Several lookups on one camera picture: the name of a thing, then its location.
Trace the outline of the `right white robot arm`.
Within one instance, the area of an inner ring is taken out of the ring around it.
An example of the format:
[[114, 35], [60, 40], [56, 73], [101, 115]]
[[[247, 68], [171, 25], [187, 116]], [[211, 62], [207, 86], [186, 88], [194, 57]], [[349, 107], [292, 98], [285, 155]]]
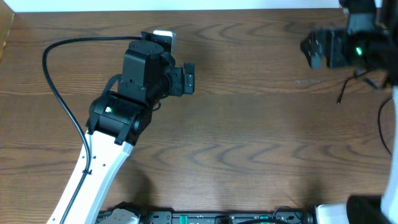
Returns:
[[[383, 1], [377, 11], [373, 0], [344, 0], [348, 14], [344, 29], [313, 30], [300, 44], [312, 69], [326, 59], [328, 68], [359, 66], [367, 73], [385, 70], [383, 86], [392, 87], [390, 99], [397, 103], [397, 1]], [[322, 204], [304, 213], [302, 223], [397, 223], [397, 148], [392, 157], [389, 181], [383, 195], [352, 195], [345, 203]]]

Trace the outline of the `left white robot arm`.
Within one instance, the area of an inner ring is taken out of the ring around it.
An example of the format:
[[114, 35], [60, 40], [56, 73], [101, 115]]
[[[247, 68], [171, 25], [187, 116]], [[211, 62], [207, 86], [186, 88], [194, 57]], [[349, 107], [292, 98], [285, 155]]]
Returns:
[[42, 56], [42, 68], [56, 99], [75, 125], [82, 149], [73, 173], [49, 223], [94, 223], [109, 188], [124, 161], [130, 156], [152, 114], [168, 96], [181, 97], [195, 91], [195, 66], [176, 67], [175, 37], [158, 30], [128, 36], [123, 71], [112, 76], [102, 94], [89, 108], [84, 132], [57, 91], [47, 68], [49, 52], [80, 38], [56, 42]]

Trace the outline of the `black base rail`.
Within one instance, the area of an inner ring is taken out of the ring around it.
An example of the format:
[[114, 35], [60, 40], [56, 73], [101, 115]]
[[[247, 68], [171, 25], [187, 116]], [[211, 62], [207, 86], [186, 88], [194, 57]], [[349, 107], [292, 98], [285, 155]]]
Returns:
[[212, 211], [175, 211], [172, 208], [138, 207], [132, 203], [122, 202], [98, 214], [95, 223], [163, 223], [163, 224], [197, 224], [197, 223], [291, 223], [316, 224], [314, 208], [308, 210], [281, 206], [275, 210], [245, 212], [231, 210], [226, 212]]

